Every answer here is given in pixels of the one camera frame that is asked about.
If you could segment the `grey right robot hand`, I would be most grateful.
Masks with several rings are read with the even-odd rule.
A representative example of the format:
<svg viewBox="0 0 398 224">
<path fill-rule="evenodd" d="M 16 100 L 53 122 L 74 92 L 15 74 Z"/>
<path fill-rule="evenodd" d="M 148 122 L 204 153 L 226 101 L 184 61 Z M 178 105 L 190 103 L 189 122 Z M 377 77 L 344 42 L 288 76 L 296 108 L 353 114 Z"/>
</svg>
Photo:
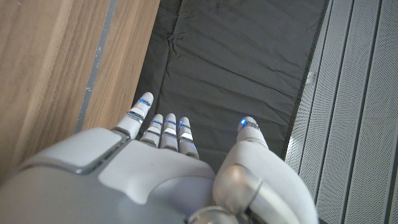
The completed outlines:
<svg viewBox="0 0 398 224">
<path fill-rule="evenodd" d="M 93 128 L 26 160 L 1 186 L 2 223 L 318 223 L 299 175 L 252 117 L 220 169 L 200 159 L 188 118 L 143 94 L 113 129 Z"/>
</svg>

